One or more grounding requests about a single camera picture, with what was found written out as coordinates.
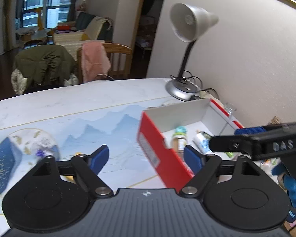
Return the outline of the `wooden chair with pink cloth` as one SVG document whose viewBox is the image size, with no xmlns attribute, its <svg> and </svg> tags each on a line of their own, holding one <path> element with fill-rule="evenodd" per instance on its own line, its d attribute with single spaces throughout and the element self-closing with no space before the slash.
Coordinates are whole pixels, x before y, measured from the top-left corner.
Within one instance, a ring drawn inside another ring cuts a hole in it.
<svg viewBox="0 0 296 237">
<path fill-rule="evenodd" d="M 132 49 L 117 43 L 86 42 L 77 49 L 78 81 L 127 79 Z"/>
</svg>

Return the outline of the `red cardboard box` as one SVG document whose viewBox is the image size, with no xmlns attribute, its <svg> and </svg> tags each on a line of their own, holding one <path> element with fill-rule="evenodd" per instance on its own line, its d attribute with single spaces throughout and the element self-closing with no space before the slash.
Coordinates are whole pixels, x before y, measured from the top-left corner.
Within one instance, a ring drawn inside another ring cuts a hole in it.
<svg viewBox="0 0 296 237">
<path fill-rule="evenodd" d="M 193 173 L 183 158 L 187 144 L 195 149 L 201 132 L 232 135 L 242 124 L 213 99 L 201 99 L 157 108 L 141 114 L 137 142 L 167 188 L 179 191 Z"/>
</svg>

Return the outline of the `green cap jar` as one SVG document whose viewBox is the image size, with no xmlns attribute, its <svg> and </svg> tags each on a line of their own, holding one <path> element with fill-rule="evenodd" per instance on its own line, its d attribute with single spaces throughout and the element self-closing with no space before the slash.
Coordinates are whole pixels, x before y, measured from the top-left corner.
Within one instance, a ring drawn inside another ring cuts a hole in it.
<svg viewBox="0 0 296 237">
<path fill-rule="evenodd" d="M 172 135 L 171 147 L 178 155 L 183 155 L 184 148 L 187 144 L 187 129 L 179 126 Z"/>
</svg>

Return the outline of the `pink cloth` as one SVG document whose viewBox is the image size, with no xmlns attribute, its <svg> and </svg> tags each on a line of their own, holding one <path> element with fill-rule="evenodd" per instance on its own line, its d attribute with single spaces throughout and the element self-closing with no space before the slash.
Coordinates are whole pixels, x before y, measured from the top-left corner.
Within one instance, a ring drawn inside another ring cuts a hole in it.
<svg viewBox="0 0 296 237">
<path fill-rule="evenodd" d="M 111 63 L 101 42 L 91 41 L 82 45 L 81 67 L 84 83 L 108 74 Z"/>
</svg>

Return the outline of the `yellow plastic block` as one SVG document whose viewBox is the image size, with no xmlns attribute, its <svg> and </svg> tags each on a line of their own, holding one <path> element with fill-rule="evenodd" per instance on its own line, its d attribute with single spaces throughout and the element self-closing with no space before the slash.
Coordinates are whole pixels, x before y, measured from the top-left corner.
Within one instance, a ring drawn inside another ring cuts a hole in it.
<svg viewBox="0 0 296 237">
<path fill-rule="evenodd" d="M 81 155 L 81 153 L 80 152 L 75 153 L 75 156 L 78 156 L 78 155 Z M 67 181 L 70 181 L 72 183 L 75 183 L 75 180 L 74 180 L 74 177 L 73 176 L 65 176 L 65 179 Z"/>
</svg>

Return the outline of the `sofa with blanket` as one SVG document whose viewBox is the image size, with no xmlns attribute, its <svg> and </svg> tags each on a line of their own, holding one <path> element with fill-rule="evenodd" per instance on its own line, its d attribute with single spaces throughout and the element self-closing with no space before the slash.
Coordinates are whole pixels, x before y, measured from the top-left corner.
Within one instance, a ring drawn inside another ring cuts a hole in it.
<svg viewBox="0 0 296 237">
<path fill-rule="evenodd" d="M 58 23 L 54 43 L 103 40 L 113 41 L 113 23 L 109 18 L 81 12 L 76 21 Z"/>
</svg>

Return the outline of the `white blue tube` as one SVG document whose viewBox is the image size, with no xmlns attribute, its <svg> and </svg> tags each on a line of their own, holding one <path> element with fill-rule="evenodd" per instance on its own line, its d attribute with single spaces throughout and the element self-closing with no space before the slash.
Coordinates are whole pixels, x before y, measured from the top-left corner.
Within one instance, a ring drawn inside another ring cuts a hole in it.
<svg viewBox="0 0 296 237">
<path fill-rule="evenodd" d="M 211 138 L 212 137 L 205 131 L 196 132 L 196 135 L 193 138 L 193 142 L 202 155 L 209 155 L 213 153 L 212 150 L 210 150 L 209 148 L 209 141 Z"/>
</svg>

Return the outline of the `clear drinking glass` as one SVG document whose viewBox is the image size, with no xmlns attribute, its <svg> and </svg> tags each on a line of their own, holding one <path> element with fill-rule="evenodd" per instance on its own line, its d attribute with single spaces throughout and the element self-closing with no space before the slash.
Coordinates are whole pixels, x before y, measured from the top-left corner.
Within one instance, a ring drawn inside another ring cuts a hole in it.
<svg viewBox="0 0 296 237">
<path fill-rule="evenodd" d="M 232 115 L 235 111 L 237 111 L 237 108 L 234 106 L 234 104 L 227 102 L 224 104 L 224 110 L 228 115 Z"/>
</svg>

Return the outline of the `white desk lamp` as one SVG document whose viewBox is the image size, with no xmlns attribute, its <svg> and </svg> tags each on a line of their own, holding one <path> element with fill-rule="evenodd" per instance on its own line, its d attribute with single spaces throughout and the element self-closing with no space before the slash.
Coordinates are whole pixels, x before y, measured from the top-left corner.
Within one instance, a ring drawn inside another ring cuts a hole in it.
<svg viewBox="0 0 296 237">
<path fill-rule="evenodd" d="M 200 7 L 176 3 L 171 7 L 170 20 L 174 33 L 187 44 L 187 47 L 179 73 L 177 76 L 171 76 L 165 89 L 167 93 L 178 100 L 190 101 L 193 96 L 200 92 L 200 88 L 196 84 L 183 76 L 190 53 L 197 40 L 218 23 L 219 17 Z"/>
</svg>

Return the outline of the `olive green jacket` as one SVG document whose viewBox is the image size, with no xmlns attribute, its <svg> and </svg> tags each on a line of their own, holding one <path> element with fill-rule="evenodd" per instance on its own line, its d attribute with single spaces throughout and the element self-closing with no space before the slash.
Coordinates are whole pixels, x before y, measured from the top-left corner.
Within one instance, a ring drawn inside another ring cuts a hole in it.
<svg viewBox="0 0 296 237">
<path fill-rule="evenodd" d="M 21 72 L 28 84 L 63 85 L 77 76 L 77 63 L 67 49 L 57 44 L 39 45 L 21 50 L 14 59 L 13 69 Z"/>
</svg>

